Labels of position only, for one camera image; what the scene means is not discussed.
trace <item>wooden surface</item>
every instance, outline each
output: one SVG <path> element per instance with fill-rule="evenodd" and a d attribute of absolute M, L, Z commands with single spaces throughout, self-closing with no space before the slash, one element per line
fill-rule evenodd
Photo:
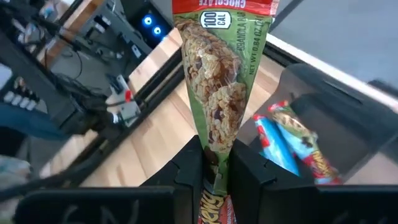
<path fill-rule="evenodd" d="M 133 71 L 130 81 L 135 91 L 153 76 L 179 48 L 180 43 L 179 33 L 173 30 Z M 262 57 L 243 122 L 274 92 L 282 69 L 275 62 Z M 181 82 L 82 186 L 138 186 L 173 158 L 195 134 L 187 87 L 185 82 Z M 43 169 L 42 177 L 66 168 L 94 137 L 95 133 L 88 133 L 71 138 Z"/>

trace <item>snack wrapper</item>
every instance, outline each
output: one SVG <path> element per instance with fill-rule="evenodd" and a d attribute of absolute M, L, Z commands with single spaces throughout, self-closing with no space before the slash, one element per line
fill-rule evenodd
<path fill-rule="evenodd" d="M 195 126 L 226 195 L 228 156 L 240 128 L 278 0 L 173 0 Z"/>
<path fill-rule="evenodd" d="M 274 104 L 269 111 L 288 145 L 312 170 L 315 184 L 341 184 L 336 169 L 319 150 L 317 135 L 302 124 L 288 102 Z"/>
<path fill-rule="evenodd" d="M 216 196 L 204 190 L 200 200 L 198 224 L 236 224 L 230 196 Z"/>
<path fill-rule="evenodd" d="M 293 155 L 290 153 L 289 147 L 275 123 L 258 114 L 253 116 L 253 120 L 257 126 L 262 145 L 260 155 L 275 162 L 285 170 L 300 176 Z"/>

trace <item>chocolate chip granola bar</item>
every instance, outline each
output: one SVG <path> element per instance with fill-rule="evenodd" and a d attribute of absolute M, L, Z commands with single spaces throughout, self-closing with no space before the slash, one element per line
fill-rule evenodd
<path fill-rule="evenodd" d="M 176 22 L 183 39 L 185 76 L 195 97 L 206 103 L 222 86 L 236 81 L 241 59 L 226 42 L 189 19 Z"/>

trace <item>100 cal label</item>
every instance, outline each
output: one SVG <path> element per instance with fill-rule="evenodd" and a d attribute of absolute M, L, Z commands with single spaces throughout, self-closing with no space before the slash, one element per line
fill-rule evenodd
<path fill-rule="evenodd" d="M 225 11 L 206 11 L 200 15 L 200 24 L 204 28 L 228 29 L 231 25 L 231 14 Z"/>

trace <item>granola bar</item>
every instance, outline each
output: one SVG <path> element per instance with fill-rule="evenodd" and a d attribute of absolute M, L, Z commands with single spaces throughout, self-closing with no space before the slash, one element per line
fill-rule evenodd
<path fill-rule="evenodd" d="M 234 82 L 214 92 L 205 106 L 210 149 L 229 153 L 246 107 L 246 86 Z"/>
<path fill-rule="evenodd" d="M 184 43 L 185 77 L 196 99 L 206 103 L 219 88 L 236 81 L 241 59 L 199 23 L 189 19 L 176 25 Z"/>

